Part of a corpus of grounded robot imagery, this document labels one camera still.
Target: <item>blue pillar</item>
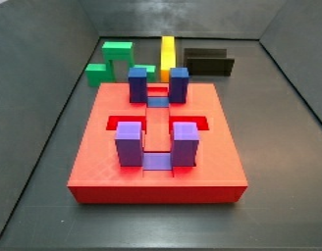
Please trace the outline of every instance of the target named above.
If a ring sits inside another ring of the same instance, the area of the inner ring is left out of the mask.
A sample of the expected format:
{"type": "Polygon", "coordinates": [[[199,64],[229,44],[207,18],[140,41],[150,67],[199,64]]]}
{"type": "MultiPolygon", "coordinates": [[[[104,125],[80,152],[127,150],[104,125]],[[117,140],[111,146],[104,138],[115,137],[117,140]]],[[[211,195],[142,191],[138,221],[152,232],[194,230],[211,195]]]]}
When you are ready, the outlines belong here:
{"type": "Polygon", "coordinates": [[[143,167],[143,133],[140,122],[119,122],[115,145],[122,167],[143,167]]]}
{"type": "Polygon", "coordinates": [[[130,83],[130,102],[147,103],[147,69],[130,68],[128,72],[130,83]]]}
{"type": "Polygon", "coordinates": [[[199,144],[196,123],[174,123],[171,140],[171,166],[194,167],[199,144]]]}
{"type": "Polygon", "coordinates": [[[188,72],[186,68],[170,69],[168,103],[186,103],[188,72]]]}

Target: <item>yellow bar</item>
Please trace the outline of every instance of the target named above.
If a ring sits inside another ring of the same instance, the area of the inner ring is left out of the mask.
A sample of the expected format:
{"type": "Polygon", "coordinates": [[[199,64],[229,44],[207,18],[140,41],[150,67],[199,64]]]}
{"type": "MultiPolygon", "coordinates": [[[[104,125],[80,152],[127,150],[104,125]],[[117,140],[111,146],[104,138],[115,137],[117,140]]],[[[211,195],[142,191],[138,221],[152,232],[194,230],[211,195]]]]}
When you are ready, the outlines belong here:
{"type": "Polygon", "coordinates": [[[163,36],[160,43],[160,82],[168,82],[168,71],[170,68],[175,67],[175,38],[174,36],[163,36]]]}

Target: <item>red platform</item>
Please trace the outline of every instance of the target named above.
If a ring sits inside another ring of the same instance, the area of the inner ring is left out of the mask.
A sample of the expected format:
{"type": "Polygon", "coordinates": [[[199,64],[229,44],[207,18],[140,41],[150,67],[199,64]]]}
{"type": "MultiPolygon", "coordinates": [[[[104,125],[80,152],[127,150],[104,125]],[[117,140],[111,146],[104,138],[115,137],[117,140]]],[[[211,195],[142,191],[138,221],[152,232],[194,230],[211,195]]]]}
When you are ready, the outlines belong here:
{"type": "MultiPolygon", "coordinates": [[[[151,84],[167,87],[167,84],[151,84]]],[[[188,85],[187,103],[168,109],[128,102],[128,84],[103,84],[85,129],[68,187],[80,203],[230,203],[238,201],[247,180],[235,151],[226,117],[213,84],[188,85]],[[168,151],[164,117],[198,121],[196,166],[172,171],[143,171],[119,165],[115,149],[117,121],[146,123],[148,151],[168,151]]]]}

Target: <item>toy block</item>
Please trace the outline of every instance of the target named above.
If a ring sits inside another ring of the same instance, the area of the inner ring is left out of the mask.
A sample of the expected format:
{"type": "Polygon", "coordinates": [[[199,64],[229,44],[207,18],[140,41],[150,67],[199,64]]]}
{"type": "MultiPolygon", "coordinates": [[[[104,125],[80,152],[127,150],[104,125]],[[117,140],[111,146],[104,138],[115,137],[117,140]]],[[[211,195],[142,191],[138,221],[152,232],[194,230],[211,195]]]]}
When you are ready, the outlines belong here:
{"type": "Polygon", "coordinates": [[[170,153],[144,153],[144,171],[170,171],[170,153]]]}
{"type": "Polygon", "coordinates": [[[122,167],[143,165],[143,135],[140,122],[119,122],[115,145],[122,167]]]}
{"type": "MultiPolygon", "coordinates": [[[[147,118],[155,116],[156,121],[166,118],[167,110],[172,114],[178,113],[176,116],[195,112],[207,118],[210,130],[199,131],[196,166],[172,167],[172,171],[144,171],[143,167],[120,167],[115,146],[116,131],[105,130],[104,126],[107,115],[113,115],[112,111],[120,113],[122,108],[130,110],[131,106],[138,105],[131,104],[128,98],[123,98],[128,96],[128,84],[103,84],[99,88],[68,181],[76,201],[96,204],[237,202],[247,187],[247,180],[214,85],[192,84],[188,88],[187,103],[179,104],[180,106],[170,104],[168,109],[144,108],[147,118]],[[150,113],[150,110],[164,110],[164,114],[160,116],[159,113],[150,113]]],[[[131,109],[128,114],[143,113],[143,105],[136,109],[138,111],[131,109]]],[[[162,137],[163,133],[168,136],[167,130],[158,130],[152,136],[162,137]]]]}
{"type": "Polygon", "coordinates": [[[85,73],[91,87],[99,87],[103,82],[113,82],[113,75],[109,65],[88,64],[85,73]]]}
{"type": "Polygon", "coordinates": [[[130,68],[128,72],[130,83],[130,102],[147,103],[147,69],[130,68]]]}
{"type": "Polygon", "coordinates": [[[160,82],[168,82],[168,71],[170,68],[175,67],[175,38],[174,36],[163,36],[160,42],[160,82]]]}
{"type": "Polygon", "coordinates": [[[168,107],[168,98],[167,97],[148,97],[147,107],[150,108],[168,107]]]}
{"type": "Polygon", "coordinates": [[[186,68],[170,69],[168,102],[186,103],[188,73],[186,68]]]}
{"type": "Polygon", "coordinates": [[[170,152],[168,109],[147,108],[144,152],[170,152]]]}
{"type": "Polygon", "coordinates": [[[199,133],[195,123],[174,123],[171,142],[171,165],[174,167],[194,167],[199,144],[199,133]]]}
{"type": "Polygon", "coordinates": [[[183,67],[191,75],[230,76],[234,59],[226,57],[226,49],[184,49],[183,67]]]}
{"type": "Polygon", "coordinates": [[[128,67],[135,66],[134,43],[105,41],[101,46],[104,62],[122,60],[127,61],[128,67]]]}
{"type": "Polygon", "coordinates": [[[135,68],[146,68],[147,69],[147,82],[156,82],[156,66],[135,65],[135,68]]]}
{"type": "Polygon", "coordinates": [[[167,87],[147,86],[148,97],[167,97],[167,87]]]}

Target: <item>blue block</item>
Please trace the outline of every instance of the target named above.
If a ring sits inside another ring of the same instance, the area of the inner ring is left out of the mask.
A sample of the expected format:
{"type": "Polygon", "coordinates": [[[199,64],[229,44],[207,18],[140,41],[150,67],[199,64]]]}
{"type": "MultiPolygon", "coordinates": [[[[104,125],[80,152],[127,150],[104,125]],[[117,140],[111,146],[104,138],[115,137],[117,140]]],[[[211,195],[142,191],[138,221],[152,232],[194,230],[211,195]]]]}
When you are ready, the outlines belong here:
{"type": "Polygon", "coordinates": [[[188,72],[186,68],[170,69],[168,102],[186,103],[188,72]]]}
{"type": "Polygon", "coordinates": [[[171,68],[170,75],[172,77],[188,78],[187,68],[171,68]]]}
{"type": "Polygon", "coordinates": [[[195,123],[174,123],[170,161],[172,167],[194,167],[199,145],[195,123]]]}
{"type": "Polygon", "coordinates": [[[128,78],[130,77],[147,77],[147,69],[146,68],[130,68],[128,78]]]}
{"type": "Polygon", "coordinates": [[[144,153],[146,171],[170,171],[170,153],[144,153]]]}
{"type": "Polygon", "coordinates": [[[122,167],[143,166],[143,132],[140,122],[119,122],[115,146],[122,167]]]}
{"type": "Polygon", "coordinates": [[[128,83],[130,83],[130,102],[147,103],[148,93],[147,93],[146,68],[130,68],[128,83]]]}
{"type": "Polygon", "coordinates": [[[167,97],[148,97],[147,107],[164,108],[168,107],[167,97]]]}

